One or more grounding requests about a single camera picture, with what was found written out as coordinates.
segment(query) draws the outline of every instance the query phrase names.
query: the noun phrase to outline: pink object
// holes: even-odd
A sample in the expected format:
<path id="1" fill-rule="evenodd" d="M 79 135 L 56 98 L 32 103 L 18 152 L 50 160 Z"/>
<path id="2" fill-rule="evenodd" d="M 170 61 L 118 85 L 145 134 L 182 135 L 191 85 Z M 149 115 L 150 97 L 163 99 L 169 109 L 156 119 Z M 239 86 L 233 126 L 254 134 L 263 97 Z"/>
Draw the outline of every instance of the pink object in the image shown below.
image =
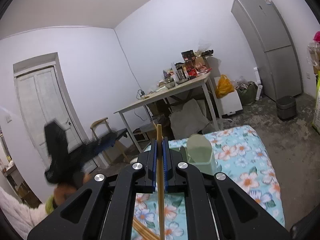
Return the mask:
<path id="1" fill-rule="evenodd" d="M 314 41 L 320 42 L 320 32 L 317 32 L 315 37 L 313 38 Z"/>

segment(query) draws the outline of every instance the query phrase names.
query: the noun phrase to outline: plastic bag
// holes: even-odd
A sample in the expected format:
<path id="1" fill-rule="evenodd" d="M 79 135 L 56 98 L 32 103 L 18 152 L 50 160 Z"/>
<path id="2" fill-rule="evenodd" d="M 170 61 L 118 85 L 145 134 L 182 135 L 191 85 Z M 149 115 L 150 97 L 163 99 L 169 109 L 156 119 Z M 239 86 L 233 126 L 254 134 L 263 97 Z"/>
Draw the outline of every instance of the plastic bag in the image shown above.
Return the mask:
<path id="1" fill-rule="evenodd" d="M 235 88 L 233 87 L 231 81 L 228 79 L 226 75 L 221 75 L 218 86 L 216 89 L 217 98 L 222 98 L 230 92 L 233 92 Z"/>
<path id="2" fill-rule="evenodd" d="M 237 89 L 238 96 L 242 106 L 249 106 L 256 100 L 258 87 L 253 81 L 248 82 L 247 89 Z"/>
<path id="3" fill-rule="evenodd" d="M 308 45 L 307 61 L 310 65 L 320 70 L 320 43 L 312 41 Z"/>
<path id="4" fill-rule="evenodd" d="M 211 43 L 209 41 L 200 39 L 198 43 L 198 50 L 195 52 L 195 55 L 200 57 L 201 53 L 207 51 L 210 47 Z"/>

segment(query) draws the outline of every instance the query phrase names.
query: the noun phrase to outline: floral bedsheet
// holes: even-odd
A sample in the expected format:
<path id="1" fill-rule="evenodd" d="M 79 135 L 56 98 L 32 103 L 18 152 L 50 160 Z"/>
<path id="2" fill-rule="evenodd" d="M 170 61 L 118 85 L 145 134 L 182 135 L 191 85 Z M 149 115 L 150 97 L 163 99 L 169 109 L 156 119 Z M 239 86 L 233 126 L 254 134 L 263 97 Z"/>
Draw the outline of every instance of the floral bedsheet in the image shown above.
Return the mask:
<path id="1" fill-rule="evenodd" d="M 281 225 L 284 215 L 280 186 L 266 148 L 256 131 L 249 125 L 204 135 L 213 147 L 218 171 L 227 174 Z M 186 147 L 188 139 L 169 141 L 170 148 Z M 157 194 L 137 194 L 135 217 L 159 234 Z M 187 240 L 184 194 L 165 195 L 165 239 Z M 142 240 L 132 229 L 132 239 Z"/>

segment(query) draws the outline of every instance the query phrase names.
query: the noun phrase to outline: wooden chopstick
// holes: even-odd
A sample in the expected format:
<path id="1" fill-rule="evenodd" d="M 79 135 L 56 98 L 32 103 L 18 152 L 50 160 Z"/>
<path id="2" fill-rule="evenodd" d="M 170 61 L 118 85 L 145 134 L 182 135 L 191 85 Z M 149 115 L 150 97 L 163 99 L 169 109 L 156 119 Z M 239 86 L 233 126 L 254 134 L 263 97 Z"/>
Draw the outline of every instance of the wooden chopstick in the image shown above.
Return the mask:
<path id="1" fill-rule="evenodd" d="M 157 125 L 157 183 L 160 240 L 164 240 L 164 170 L 162 156 L 162 126 Z"/>
<path id="2" fill-rule="evenodd" d="M 145 240 L 160 240 L 160 237 L 151 232 L 147 227 L 142 225 L 136 217 L 133 217 L 132 227 L 138 232 L 138 234 Z"/>

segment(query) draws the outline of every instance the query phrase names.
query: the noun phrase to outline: white wall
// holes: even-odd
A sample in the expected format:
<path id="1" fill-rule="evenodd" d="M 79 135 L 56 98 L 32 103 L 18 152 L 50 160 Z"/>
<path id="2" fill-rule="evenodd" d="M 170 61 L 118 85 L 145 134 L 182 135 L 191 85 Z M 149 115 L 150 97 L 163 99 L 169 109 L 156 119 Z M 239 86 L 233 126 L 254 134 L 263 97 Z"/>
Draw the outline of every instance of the white wall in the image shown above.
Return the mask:
<path id="1" fill-rule="evenodd" d="M 139 89 L 112 29 L 49 28 L 0 40 L 0 126 L 19 172 L 42 202 L 52 188 L 21 117 L 13 64 L 53 52 L 58 53 L 68 93 L 89 138 L 90 125 L 105 116 L 112 128 L 124 128 L 119 114 L 113 113 L 134 101 Z M 7 114 L 12 117 L 9 123 Z M 141 123 L 133 111 L 125 116 L 132 128 Z"/>
<path id="2" fill-rule="evenodd" d="M 142 89 L 149 90 L 181 52 L 212 43 L 221 74 L 255 80 L 252 52 L 231 14 L 233 0 L 151 0 L 116 27 Z"/>
<path id="3" fill-rule="evenodd" d="M 21 202 L 20 198 L 16 194 L 16 192 L 12 189 L 11 185 L 9 184 L 9 181 L 7 178 L 3 175 L 3 173 L 0 171 L 0 187 L 3 188 L 3 190 L 8 193 L 9 195 L 15 197 L 16 199 Z"/>
<path id="4" fill-rule="evenodd" d="M 315 96 L 307 45 L 319 23 L 304 0 L 272 0 L 291 33 L 301 65 L 304 91 Z M 199 39 L 212 43 L 221 74 L 255 81 L 250 47 L 231 14 L 233 0 L 151 0 L 116 27 L 120 42 L 140 85 L 149 90 L 182 51 L 197 50 Z M 306 78 L 309 72 L 311 79 Z"/>
<path id="5" fill-rule="evenodd" d="M 312 41 L 320 25 L 312 13 L 305 0 L 271 0 L 280 12 L 288 30 L 291 34 L 293 43 L 297 50 L 301 74 L 303 79 L 304 92 L 316 96 L 316 81 L 313 75 L 313 68 L 307 62 L 307 46 Z"/>

